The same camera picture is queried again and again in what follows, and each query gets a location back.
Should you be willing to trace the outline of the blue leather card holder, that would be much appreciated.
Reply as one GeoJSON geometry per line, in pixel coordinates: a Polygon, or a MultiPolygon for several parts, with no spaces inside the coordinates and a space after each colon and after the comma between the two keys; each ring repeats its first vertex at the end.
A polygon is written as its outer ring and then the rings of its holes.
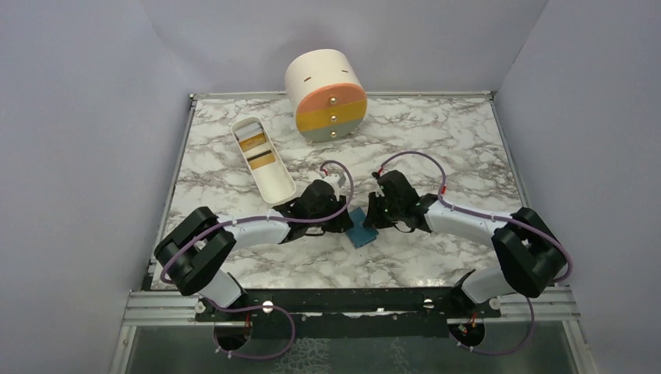
{"type": "Polygon", "coordinates": [[[351,210],[349,217],[352,220],[353,228],[348,229],[345,234],[356,249],[362,248],[376,240],[378,235],[377,229],[365,228],[363,226],[366,214],[362,208],[356,207],[354,210],[351,210]]]}

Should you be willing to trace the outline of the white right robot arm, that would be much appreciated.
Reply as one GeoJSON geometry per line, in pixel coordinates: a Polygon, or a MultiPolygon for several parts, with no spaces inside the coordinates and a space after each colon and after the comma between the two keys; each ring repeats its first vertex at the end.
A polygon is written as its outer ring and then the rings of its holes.
{"type": "Polygon", "coordinates": [[[421,196],[400,171],[374,172],[373,178],[377,188],[369,194],[364,227],[405,224],[410,232],[455,235],[495,251],[496,266],[472,270],[451,288],[450,307],[458,316],[468,317],[501,295],[537,298],[571,268],[566,252],[532,209],[502,217],[452,205],[431,193],[421,196]]]}

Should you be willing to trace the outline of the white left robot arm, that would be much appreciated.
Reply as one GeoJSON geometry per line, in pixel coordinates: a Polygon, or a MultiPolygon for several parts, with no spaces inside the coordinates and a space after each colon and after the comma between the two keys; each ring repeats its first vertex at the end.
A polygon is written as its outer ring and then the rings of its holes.
{"type": "Polygon", "coordinates": [[[202,206],[156,245],[154,257],[163,268],[164,281],[182,295],[198,294],[225,319],[237,319],[244,313],[245,292],[231,274],[221,270],[229,255],[253,246],[293,242],[311,228],[344,233],[353,227],[349,201],[331,183],[317,179],[301,196],[274,206],[263,216],[223,218],[202,206]]]}

